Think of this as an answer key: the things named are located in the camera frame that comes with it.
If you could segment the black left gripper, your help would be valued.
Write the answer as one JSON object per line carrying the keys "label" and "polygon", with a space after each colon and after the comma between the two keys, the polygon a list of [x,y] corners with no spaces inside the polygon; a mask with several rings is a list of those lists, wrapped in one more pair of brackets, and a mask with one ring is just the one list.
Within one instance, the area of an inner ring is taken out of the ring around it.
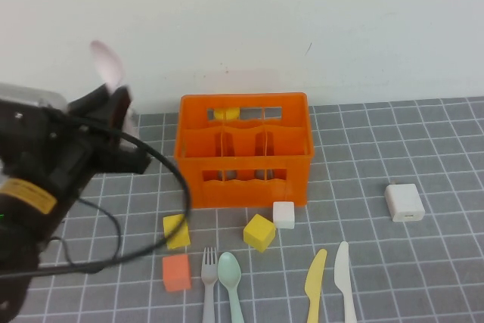
{"label": "black left gripper", "polygon": [[66,113],[3,101],[2,174],[59,197],[99,173],[144,173],[148,153],[123,146],[118,135],[129,121],[129,88],[119,87],[109,99],[107,87],[99,86],[71,101]]}

